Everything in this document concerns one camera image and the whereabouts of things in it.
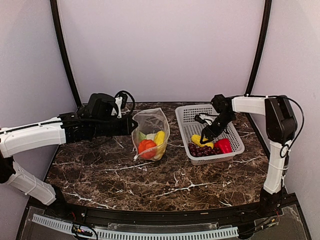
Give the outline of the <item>yellow corn toy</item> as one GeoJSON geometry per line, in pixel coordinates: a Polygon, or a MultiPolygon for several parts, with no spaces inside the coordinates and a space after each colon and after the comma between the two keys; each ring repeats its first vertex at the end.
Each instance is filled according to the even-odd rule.
{"type": "Polygon", "coordinates": [[[165,132],[163,130],[158,131],[154,137],[154,142],[156,143],[157,149],[156,149],[156,155],[162,155],[165,151],[165,132]]]}
{"type": "Polygon", "coordinates": [[[196,146],[198,146],[198,147],[205,147],[205,146],[207,146],[207,147],[211,147],[212,149],[214,148],[214,143],[211,141],[211,142],[206,142],[205,143],[205,141],[207,141],[208,139],[207,138],[203,138],[203,139],[201,139],[201,136],[200,135],[198,135],[198,134],[194,134],[194,135],[192,135],[192,137],[191,137],[191,141],[196,145],[196,146]]]}

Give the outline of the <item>clear polka dot zip bag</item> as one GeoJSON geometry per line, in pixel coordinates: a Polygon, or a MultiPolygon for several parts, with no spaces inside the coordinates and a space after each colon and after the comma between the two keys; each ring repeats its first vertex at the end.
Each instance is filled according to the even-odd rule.
{"type": "Polygon", "coordinates": [[[136,151],[133,159],[159,161],[166,151],[170,136],[170,126],[165,113],[160,107],[142,110],[133,116],[133,120],[138,123],[131,133],[136,151]]]}

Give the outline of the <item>dark red grape bunch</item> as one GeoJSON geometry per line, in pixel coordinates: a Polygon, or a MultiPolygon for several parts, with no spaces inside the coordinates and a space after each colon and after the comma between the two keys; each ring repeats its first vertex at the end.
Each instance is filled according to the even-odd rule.
{"type": "Polygon", "coordinates": [[[219,147],[211,146],[198,146],[194,143],[188,144],[188,150],[193,157],[207,157],[222,154],[222,151],[219,147]]]}

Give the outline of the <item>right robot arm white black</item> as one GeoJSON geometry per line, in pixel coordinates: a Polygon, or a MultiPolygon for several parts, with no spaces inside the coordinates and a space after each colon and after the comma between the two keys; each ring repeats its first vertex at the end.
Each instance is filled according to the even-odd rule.
{"type": "Polygon", "coordinates": [[[293,99],[276,96],[231,96],[215,95],[211,105],[216,116],[198,113],[194,120],[206,124],[200,135],[200,143],[206,144],[222,134],[227,125],[235,120],[236,113],[256,114],[265,117],[265,127],[270,143],[270,155],[265,182],[261,188],[255,213],[266,217],[277,209],[283,199],[285,176],[289,168],[290,149],[302,129],[291,106],[293,99]]]}

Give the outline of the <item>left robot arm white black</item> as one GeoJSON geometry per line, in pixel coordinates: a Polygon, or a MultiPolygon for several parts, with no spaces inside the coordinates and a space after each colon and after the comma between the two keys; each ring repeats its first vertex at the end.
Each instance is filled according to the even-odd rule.
{"type": "Polygon", "coordinates": [[[97,137],[128,136],[138,127],[132,114],[133,101],[128,113],[122,110],[127,100],[134,97],[126,90],[115,96],[93,93],[88,103],[76,112],[63,113],[45,121],[4,127],[0,131],[0,182],[12,186],[42,204],[50,206],[60,218],[71,213],[61,190],[45,183],[23,169],[14,155],[46,146],[92,141],[97,137]]]}

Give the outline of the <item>red bell pepper toy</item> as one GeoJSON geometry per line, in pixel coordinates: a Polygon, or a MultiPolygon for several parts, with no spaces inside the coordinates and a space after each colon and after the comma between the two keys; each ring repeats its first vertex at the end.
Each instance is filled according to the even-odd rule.
{"type": "Polygon", "coordinates": [[[232,153],[232,146],[230,141],[227,138],[218,140],[214,146],[218,148],[223,154],[232,153]]]}

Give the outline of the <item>orange pumpkin toy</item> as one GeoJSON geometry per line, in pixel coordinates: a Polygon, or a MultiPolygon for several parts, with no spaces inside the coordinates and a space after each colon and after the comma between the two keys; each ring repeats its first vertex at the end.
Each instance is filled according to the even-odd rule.
{"type": "Polygon", "coordinates": [[[138,145],[138,155],[142,159],[150,160],[155,155],[157,150],[155,147],[157,144],[151,139],[144,139],[138,145]]]}

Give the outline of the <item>white cauliflower toy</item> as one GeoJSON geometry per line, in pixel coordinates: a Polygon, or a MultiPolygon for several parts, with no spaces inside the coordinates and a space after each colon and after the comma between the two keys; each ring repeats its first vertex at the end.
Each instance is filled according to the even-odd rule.
{"type": "Polygon", "coordinates": [[[139,131],[138,132],[138,141],[141,142],[143,140],[154,140],[156,137],[156,133],[149,133],[149,134],[144,134],[143,132],[139,131]]]}

